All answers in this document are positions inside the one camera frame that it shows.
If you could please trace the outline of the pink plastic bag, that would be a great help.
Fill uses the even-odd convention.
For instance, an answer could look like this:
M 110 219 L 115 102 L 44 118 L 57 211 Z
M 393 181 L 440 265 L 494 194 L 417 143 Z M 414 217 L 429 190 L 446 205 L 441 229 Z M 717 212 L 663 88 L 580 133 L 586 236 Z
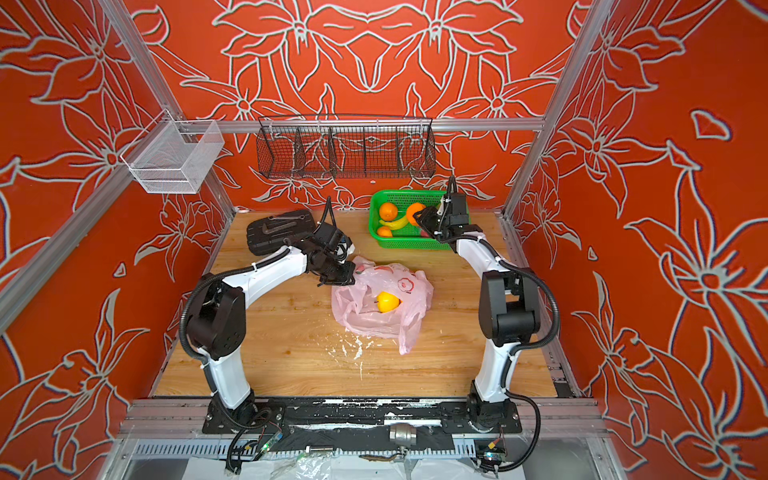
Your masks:
M 334 319 L 356 335 L 391 339 L 400 354 L 410 353 L 434 295 L 425 272 L 399 263 L 376 264 L 362 256 L 353 263 L 354 283 L 332 289 Z

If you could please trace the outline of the yellow bell pepper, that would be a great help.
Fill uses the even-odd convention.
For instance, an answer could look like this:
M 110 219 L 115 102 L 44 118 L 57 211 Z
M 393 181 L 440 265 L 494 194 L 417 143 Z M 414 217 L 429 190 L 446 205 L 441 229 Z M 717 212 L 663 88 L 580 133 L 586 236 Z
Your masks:
M 394 294 L 382 291 L 376 297 L 376 306 L 380 313 L 389 313 L 396 310 L 401 300 Z

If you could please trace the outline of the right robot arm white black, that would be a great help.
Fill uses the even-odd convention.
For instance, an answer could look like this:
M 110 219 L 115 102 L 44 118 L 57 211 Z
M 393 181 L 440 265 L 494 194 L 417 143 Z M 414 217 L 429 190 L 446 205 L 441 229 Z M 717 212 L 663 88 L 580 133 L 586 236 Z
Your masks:
M 414 219 L 480 278 L 478 323 L 485 346 L 467 395 L 467 416 L 480 430 L 500 426 L 511 416 L 513 402 L 523 398 L 509 390 L 520 353 L 546 346 L 559 333 L 557 302 L 538 276 L 506 260 L 470 222 L 463 194 L 446 192 L 438 205 L 415 213 Z

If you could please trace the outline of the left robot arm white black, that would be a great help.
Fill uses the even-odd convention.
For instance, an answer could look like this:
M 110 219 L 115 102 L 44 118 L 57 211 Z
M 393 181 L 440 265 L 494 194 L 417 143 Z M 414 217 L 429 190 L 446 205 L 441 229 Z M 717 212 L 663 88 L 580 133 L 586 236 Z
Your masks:
M 198 282 L 181 314 L 179 341 L 184 352 L 200 362 L 214 404 L 228 421 L 253 428 L 260 414 L 241 355 L 249 306 L 307 273 L 322 285 L 353 284 L 355 264 L 349 256 L 354 251 L 347 237 L 330 247 L 306 238 L 246 267 L 208 274 Z

